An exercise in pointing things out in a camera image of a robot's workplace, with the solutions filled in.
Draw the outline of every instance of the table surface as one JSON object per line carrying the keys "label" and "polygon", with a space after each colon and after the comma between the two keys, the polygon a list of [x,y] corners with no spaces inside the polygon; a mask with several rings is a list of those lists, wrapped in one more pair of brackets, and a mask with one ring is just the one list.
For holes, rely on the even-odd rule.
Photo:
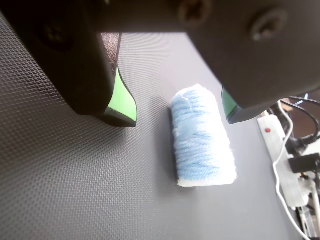
{"label": "table surface", "polygon": [[[221,85],[185,34],[122,36],[119,69],[138,122],[121,129],[76,115],[3,20],[0,32],[1,238],[301,239],[256,120],[228,125]],[[169,107],[194,84],[219,104],[234,184],[176,184]]]}

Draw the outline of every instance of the blue yarn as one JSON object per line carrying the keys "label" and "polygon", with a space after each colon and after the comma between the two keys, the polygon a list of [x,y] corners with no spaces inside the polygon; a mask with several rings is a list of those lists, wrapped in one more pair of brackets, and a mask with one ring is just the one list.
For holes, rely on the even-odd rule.
{"label": "blue yarn", "polygon": [[[229,139],[218,107],[213,107],[216,104],[212,93],[200,85],[177,93],[172,101],[174,147],[180,179],[205,180],[217,176],[221,169],[223,159],[215,153],[223,148],[223,144],[229,147]],[[215,130],[212,126],[215,121],[220,122],[217,128],[223,129]]]}

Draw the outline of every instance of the wire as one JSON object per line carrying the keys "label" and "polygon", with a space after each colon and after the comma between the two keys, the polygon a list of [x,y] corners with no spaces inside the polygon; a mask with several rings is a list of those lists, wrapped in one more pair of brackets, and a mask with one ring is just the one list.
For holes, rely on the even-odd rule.
{"label": "wire", "polygon": [[316,100],[305,99],[305,98],[299,97],[299,96],[290,96],[289,99],[302,100],[302,101],[304,101],[304,102],[311,103],[311,104],[315,104],[315,105],[318,105],[318,106],[320,107],[320,102],[319,102],[319,101],[316,101]]}
{"label": "wire", "polygon": [[279,175],[278,175],[278,171],[277,171],[277,164],[279,163],[279,161],[280,161],[280,159],[281,159],[281,157],[282,157],[282,155],[283,155],[283,153],[284,153],[284,151],[286,149],[287,141],[288,141],[289,137],[291,136],[291,134],[293,132],[293,129],[294,129],[294,123],[292,122],[291,118],[286,114],[284,109],[282,108],[281,101],[278,101],[278,106],[279,106],[279,109],[280,109],[281,113],[288,120],[290,127],[289,127],[289,131],[288,131],[287,135],[285,136],[285,138],[283,140],[283,144],[282,144],[282,147],[281,147],[280,154],[279,154],[277,160],[272,165],[273,172],[274,172],[275,179],[276,179],[275,192],[278,195],[278,197],[279,197],[279,199],[280,199],[280,201],[281,201],[281,203],[283,205],[283,208],[285,210],[285,213],[287,214],[287,216],[288,216],[290,222],[292,223],[292,225],[294,226],[294,228],[298,231],[298,233],[305,240],[310,240],[310,238],[298,227],[297,223],[295,222],[294,218],[292,217],[291,213],[289,212],[286,200],[284,199],[284,197],[281,195],[281,192],[280,192],[280,180],[279,180]]}
{"label": "wire", "polygon": [[[318,119],[316,119],[314,115],[312,115],[310,112],[308,112],[307,110],[305,110],[303,107],[294,105],[294,104],[292,104],[292,103],[290,103],[290,102],[286,102],[286,101],[281,100],[281,103],[283,103],[283,104],[285,104],[285,105],[288,105],[288,106],[290,106],[290,107],[296,108],[296,109],[304,112],[306,115],[308,115],[308,116],[313,120],[314,125],[315,125],[315,133],[313,134],[312,137],[315,138],[315,139],[318,137],[318,133],[319,133],[319,130],[320,130],[320,127],[319,127],[320,124],[319,124]],[[306,138],[309,138],[309,137],[311,137],[311,135],[302,138],[302,140],[305,140]]]}

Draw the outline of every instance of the power strip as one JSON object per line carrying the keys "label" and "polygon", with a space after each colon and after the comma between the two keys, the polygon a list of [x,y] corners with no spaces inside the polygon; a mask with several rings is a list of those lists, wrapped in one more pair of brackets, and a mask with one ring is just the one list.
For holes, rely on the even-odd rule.
{"label": "power strip", "polygon": [[[262,116],[257,119],[257,122],[272,162],[275,162],[281,153],[284,138],[286,137],[281,123],[275,115]],[[290,157],[292,156],[285,149],[276,169],[286,204],[288,207],[295,209],[308,204],[311,191],[308,181],[301,178],[298,173],[292,172],[288,161]]]}

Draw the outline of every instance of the yarn spool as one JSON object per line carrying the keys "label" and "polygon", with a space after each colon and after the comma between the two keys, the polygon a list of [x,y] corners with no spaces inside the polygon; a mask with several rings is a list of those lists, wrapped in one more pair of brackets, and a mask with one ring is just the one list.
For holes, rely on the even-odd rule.
{"label": "yarn spool", "polygon": [[178,185],[232,184],[236,166],[215,96],[195,85],[179,91],[171,104]]}

